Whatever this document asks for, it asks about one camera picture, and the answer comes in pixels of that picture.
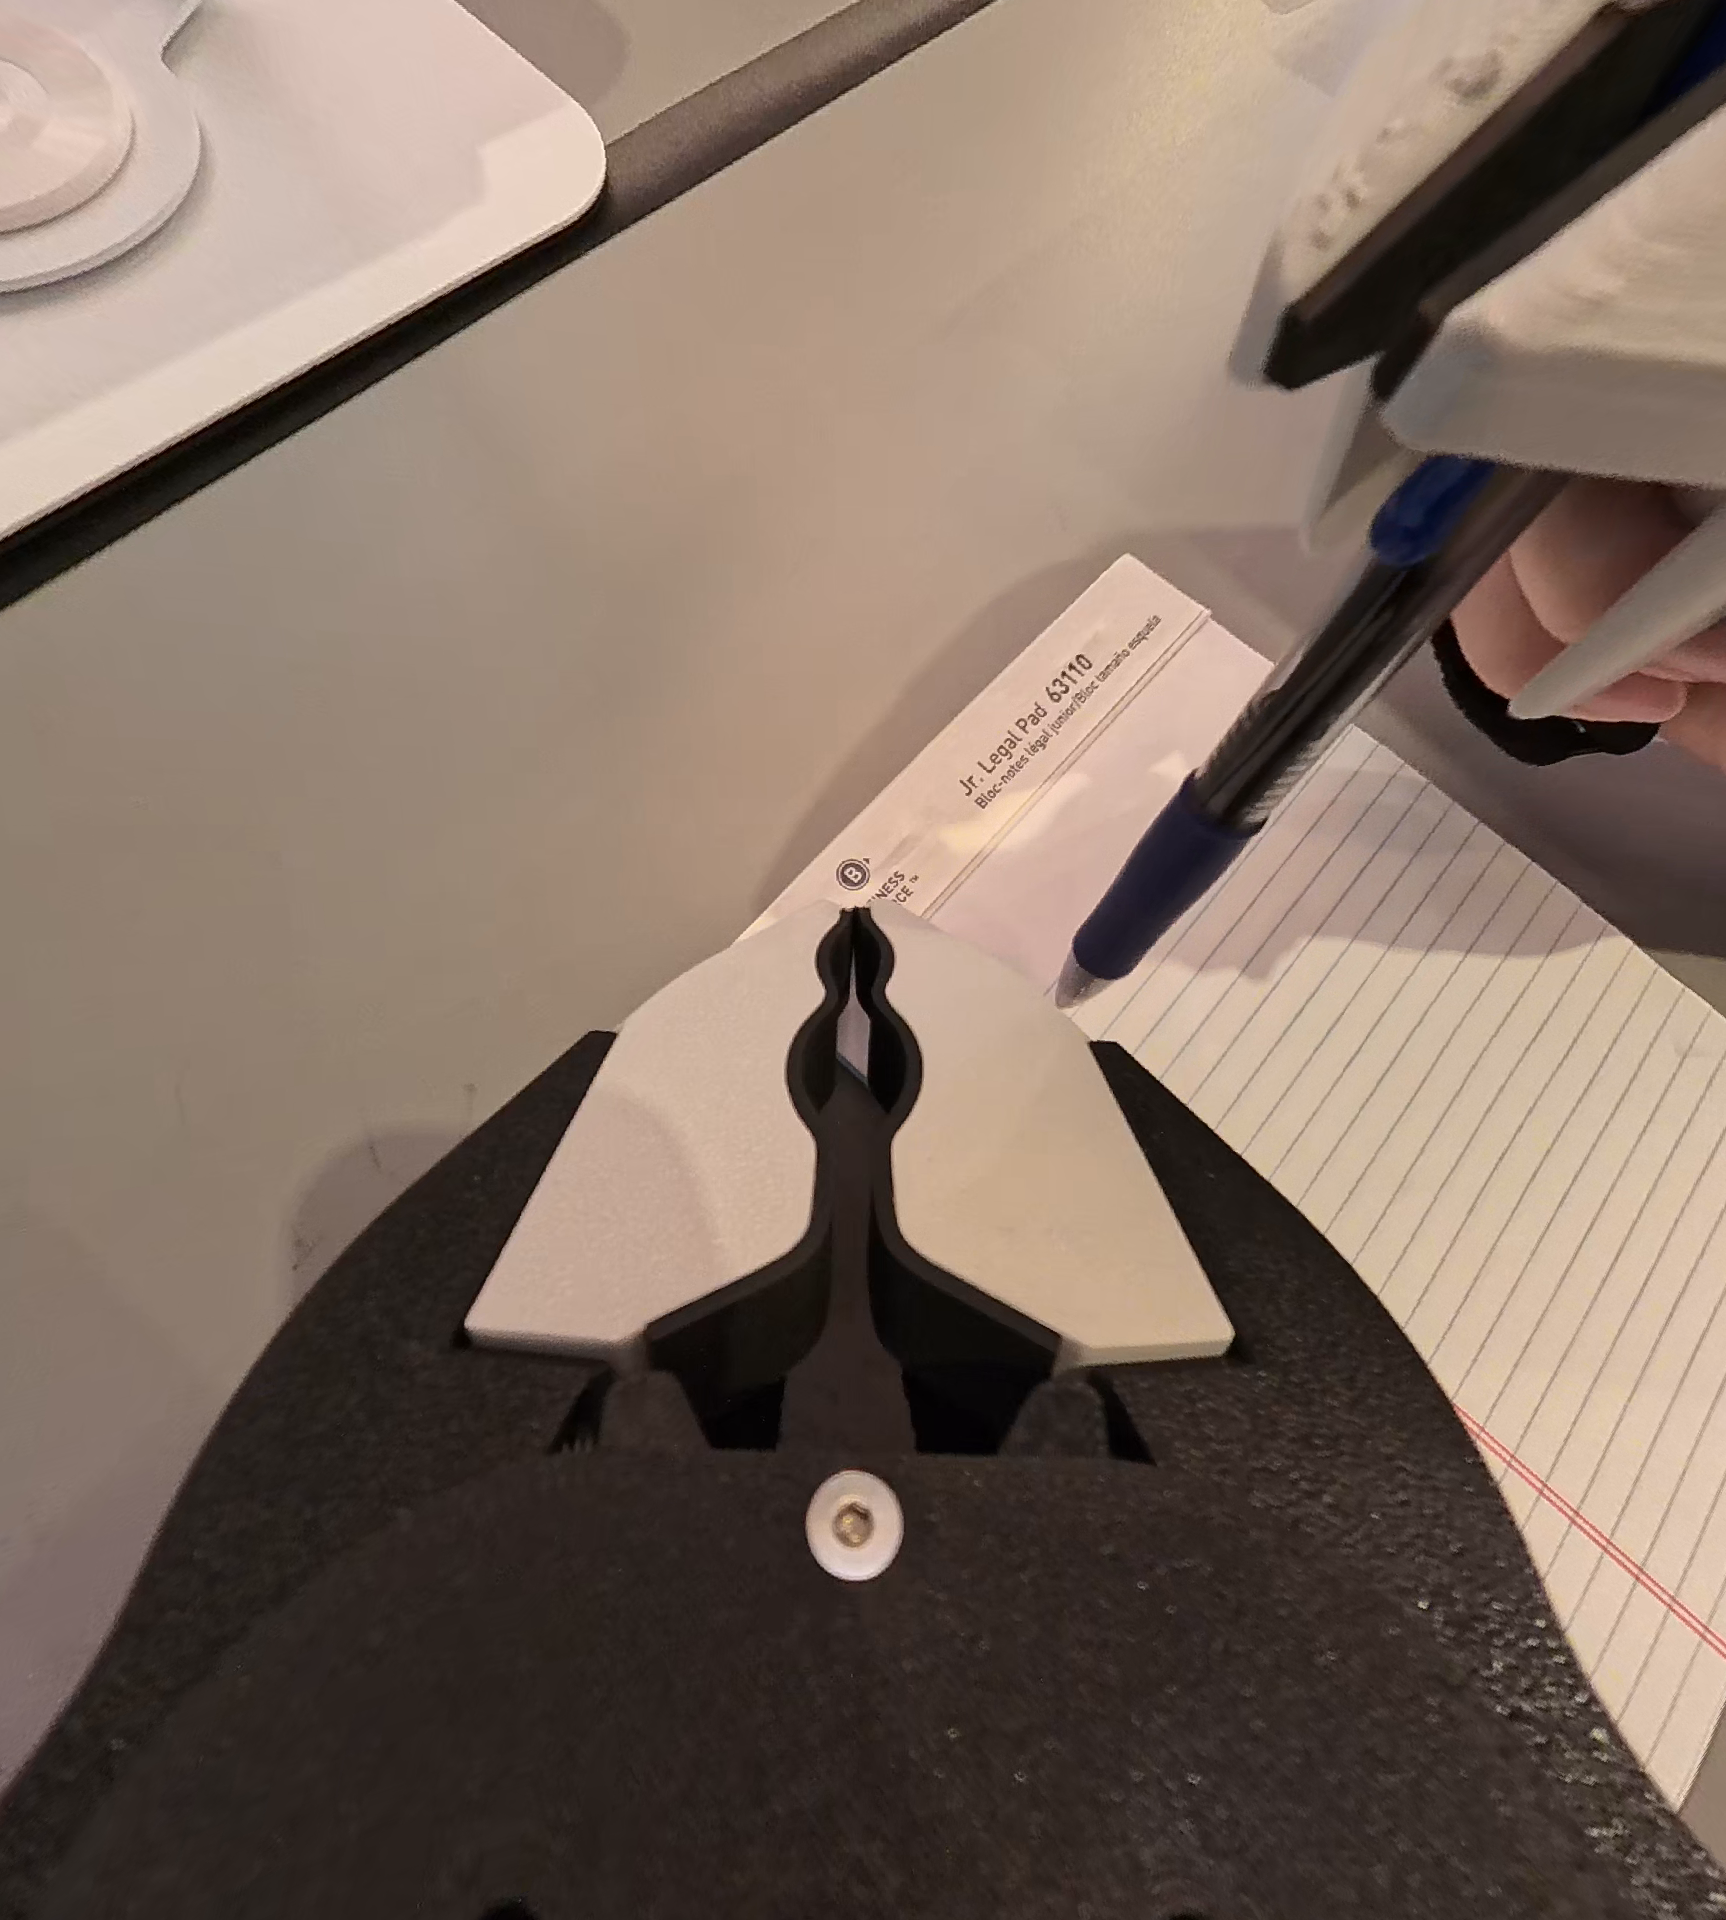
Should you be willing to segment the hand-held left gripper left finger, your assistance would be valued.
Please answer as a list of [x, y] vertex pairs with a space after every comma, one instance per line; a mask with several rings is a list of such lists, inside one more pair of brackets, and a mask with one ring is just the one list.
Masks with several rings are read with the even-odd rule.
[[621, 1025], [466, 1312], [472, 1346], [668, 1377], [701, 1425], [783, 1391], [828, 1326], [858, 924], [810, 904]]

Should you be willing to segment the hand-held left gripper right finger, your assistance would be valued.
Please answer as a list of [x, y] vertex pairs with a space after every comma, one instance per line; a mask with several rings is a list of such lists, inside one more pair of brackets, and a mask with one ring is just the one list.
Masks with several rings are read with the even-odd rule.
[[905, 909], [849, 917], [880, 1108], [869, 1305], [919, 1449], [1003, 1449], [1031, 1396], [1221, 1363], [1236, 1333], [1078, 1025]]

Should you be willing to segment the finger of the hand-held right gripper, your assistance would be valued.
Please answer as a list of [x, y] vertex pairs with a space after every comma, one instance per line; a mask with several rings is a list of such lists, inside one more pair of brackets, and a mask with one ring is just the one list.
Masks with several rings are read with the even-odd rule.
[[1726, 4], [1409, 4], [1341, 87], [1285, 209], [1235, 366], [1348, 397], [1304, 517], [1359, 545], [1427, 459], [1382, 419], [1454, 297], [1477, 292], [1682, 132], [1726, 64]]
[[1682, 132], [1486, 286], [1381, 407], [1416, 454], [1704, 490], [1704, 518], [1513, 701], [1565, 715], [1726, 618], [1726, 64]]

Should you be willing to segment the blue ballpoint pen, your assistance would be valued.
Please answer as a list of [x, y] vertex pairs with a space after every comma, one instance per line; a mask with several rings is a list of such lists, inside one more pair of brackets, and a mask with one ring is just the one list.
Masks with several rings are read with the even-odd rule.
[[1507, 553], [1581, 478], [1428, 457], [1382, 500], [1364, 565], [1155, 817], [1070, 940], [1056, 985], [1074, 1006], [1135, 975], [1285, 798]]

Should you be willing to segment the white lined notepad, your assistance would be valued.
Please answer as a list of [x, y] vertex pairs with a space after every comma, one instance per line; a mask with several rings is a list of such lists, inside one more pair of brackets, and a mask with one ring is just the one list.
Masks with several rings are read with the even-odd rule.
[[1393, 1310], [1682, 1806], [1726, 1706], [1726, 1018], [1346, 730], [1077, 1021]]

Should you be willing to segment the person's right hand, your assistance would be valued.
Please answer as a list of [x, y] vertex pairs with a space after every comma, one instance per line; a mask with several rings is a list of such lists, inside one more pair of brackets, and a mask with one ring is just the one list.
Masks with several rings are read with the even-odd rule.
[[[1687, 503], [1666, 489], [1572, 481], [1452, 614], [1465, 659], [1513, 715], [1514, 697], [1690, 532]], [[1726, 778], [1726, 618], [1559, 716], [1657, 724]]]

